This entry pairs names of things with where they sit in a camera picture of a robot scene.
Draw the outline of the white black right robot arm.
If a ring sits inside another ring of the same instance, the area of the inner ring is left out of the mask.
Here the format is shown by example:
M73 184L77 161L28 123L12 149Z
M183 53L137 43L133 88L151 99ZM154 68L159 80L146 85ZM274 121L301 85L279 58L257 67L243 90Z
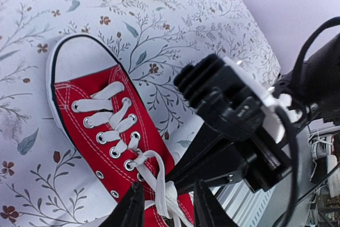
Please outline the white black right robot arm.
M311 43L273 92L216 54L182 69L174 84L203 125L166 176L179 194L197 179L267 191L298 166L295 152L282 151L286 144L315 119L339 120L339 36L305 59Z

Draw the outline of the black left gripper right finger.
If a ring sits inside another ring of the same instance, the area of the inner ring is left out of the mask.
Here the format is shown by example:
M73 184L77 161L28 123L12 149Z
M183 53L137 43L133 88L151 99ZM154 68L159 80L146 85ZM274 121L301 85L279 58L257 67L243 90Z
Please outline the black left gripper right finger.
M221 204L203 180L194 183L194 226L238 227L226 214Z

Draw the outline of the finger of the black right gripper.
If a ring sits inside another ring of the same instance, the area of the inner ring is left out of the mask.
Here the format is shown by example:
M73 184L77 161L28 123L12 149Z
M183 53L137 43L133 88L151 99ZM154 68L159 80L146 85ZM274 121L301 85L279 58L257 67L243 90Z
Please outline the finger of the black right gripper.
M193 191L196 180L203 180L209 187L242 181L244 157L241 150L202 119L189 119L174 131L173 141L190 143L174 168L166 174L166 181L174 182L178 194Z

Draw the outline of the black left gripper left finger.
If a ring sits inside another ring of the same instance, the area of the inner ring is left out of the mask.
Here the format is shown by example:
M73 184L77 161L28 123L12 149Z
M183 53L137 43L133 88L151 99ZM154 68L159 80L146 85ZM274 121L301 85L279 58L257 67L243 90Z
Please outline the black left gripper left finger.
M145 223L143 186L134 182L111 214L99 227L143 227Z

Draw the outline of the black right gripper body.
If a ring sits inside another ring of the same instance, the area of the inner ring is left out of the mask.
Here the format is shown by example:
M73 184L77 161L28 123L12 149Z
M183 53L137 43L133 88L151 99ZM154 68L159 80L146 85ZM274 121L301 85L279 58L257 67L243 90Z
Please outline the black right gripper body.
M233 144L246 166L241 177L252 192L270 190L292 171L292 161L267 131Z

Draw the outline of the red canvas sneaker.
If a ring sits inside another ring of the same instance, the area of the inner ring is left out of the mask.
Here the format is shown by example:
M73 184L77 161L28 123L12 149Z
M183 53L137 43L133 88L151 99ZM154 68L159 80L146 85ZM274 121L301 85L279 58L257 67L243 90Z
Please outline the red canvas sneaker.
M57 126L120 202L142 185L146 226L193 226L188 194L166 175L175 162L124 67L93 36L69 35L50 53L48 99Z

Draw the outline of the white shoelace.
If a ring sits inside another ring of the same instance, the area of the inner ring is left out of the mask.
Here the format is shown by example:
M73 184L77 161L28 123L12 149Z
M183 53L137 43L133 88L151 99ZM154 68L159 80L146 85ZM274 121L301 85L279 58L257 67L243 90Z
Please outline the white shoelace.
M192 226L191 199L165 180L173 158L133 86L114 81L91 95L71 85L68 96L68 131L115 200L137 181L143 186L147 226L164 226L166 219Z

